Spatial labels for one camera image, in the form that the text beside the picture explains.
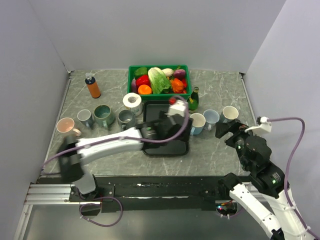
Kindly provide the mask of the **pale grey mug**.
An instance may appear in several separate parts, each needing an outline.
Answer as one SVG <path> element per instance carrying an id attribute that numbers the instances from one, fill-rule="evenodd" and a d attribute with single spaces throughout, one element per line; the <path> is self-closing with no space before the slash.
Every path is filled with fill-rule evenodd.
<path id="1" fill-rule="evenodd" d="M 204 129 L 208 131 L 211 131 L 216 123 L 220 120 L 220 115 L 213 109 L 205 110 L 203 112 L 203 116 L 205 117 Z"/>

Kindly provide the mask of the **grey-blue mug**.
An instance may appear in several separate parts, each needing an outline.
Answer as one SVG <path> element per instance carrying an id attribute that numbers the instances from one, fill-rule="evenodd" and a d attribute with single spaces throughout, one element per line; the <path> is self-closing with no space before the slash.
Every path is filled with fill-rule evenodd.
<path id="1" fill-rule="evenodd" d="M 229 123 L 239 116 L 239 111 L 234 106 L 225 106 L 219 116 L 219 123 Z"/>

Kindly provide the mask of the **grey mug white rim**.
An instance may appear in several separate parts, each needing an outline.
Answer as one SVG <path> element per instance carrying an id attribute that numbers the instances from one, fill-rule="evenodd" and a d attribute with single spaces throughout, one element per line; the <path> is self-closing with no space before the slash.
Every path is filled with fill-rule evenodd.
<path id="1" fill-rule="evenodd" d="M 128 130 L 136 126 L 136 116 L 130 110 L 122 110 L 118 114 L 117 123 L 121 131 Z"/>

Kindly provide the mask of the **teal glazed mug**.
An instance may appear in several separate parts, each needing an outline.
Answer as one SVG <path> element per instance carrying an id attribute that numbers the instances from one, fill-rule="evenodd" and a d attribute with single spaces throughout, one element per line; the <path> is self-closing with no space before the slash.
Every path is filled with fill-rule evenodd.
<path id="1" fill-rule="evenodd" d="M 99 105 L 95 108 L 94 112 L 95 122 L 104 129 L 109 129 L 110 125 L 115 121 L 115 114 L 112 109 L 107 105 Z"/>

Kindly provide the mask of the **small grey mug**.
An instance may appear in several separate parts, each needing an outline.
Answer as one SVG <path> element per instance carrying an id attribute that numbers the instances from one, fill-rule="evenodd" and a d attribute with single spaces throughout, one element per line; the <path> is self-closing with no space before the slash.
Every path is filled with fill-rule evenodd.
<path id="1" fill-rule="evenodd" d="M 94 128 L 94 118 L 88 109 L 82 109 L 77 113 L 77 119 L 89 129 Z"/>

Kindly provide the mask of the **pink mug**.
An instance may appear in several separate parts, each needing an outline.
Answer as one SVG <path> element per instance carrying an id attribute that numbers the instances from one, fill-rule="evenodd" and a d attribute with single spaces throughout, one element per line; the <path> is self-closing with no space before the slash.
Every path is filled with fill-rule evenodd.
<path id="1" fill-rule="evenodd" d="M 73 135 L 80 137 L 82 132 L 76 128 L 75 121 L 70 117 L 60 119 L 56 124 L 56 130 L 63 136 Z"/>

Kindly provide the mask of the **light blue mug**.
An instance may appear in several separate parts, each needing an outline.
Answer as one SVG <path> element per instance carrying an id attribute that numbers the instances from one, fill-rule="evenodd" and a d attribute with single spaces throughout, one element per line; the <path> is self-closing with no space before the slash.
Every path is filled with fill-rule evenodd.
<path id="1" fill-rule="evenodd" d="M 206 118 L 200 113 L 193 113 L 190 115 L 190 118 L 192 119 L 192 127 L 190 130 L 190 135 L 191 136 L 199 135 L 206 124 Z"/>

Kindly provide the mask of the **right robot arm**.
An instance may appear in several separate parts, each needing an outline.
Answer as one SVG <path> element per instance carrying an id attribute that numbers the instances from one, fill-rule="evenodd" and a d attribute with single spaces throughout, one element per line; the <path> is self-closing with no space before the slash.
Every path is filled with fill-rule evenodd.
<path id="1" fill-rule="evenodd" d="M 220 181 L 218 193 L 223 199 L 232 199 L 242 206 L 260 225 L 271 240 L 318 240 L 311 228 L 303 220 L 293 199 L 289 185 L 289 167 L 282 171 L 271 162 L 272 150 L 263 134 L 270 133 L 276 119 L 262 116 L 257 125 L 249 127 L 238 119 L 218 122 L 215 136 L 220 139 L 227 133 L 232 136 L 225 144 L 236 150 L 241 167 L 249 172 L 251 184 L 267 201 L 268 210 L 233 173 Z"/>

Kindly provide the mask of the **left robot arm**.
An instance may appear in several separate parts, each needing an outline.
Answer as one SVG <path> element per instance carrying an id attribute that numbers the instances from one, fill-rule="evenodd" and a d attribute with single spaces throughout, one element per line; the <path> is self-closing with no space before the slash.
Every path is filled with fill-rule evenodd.
<path id="1" fill-rule="evenodd" d="M 85 165 L 124 152 L 158 149 L 175 140 L 189 141 L 193 122 L 189 116 L 161 112 L 159 117 L 103 137 L 65 137 L 56 153 L 62 182 L 73 184 L 87 201 L 93 201 L 99 188 L 94 176 L 85 171 Z"/>

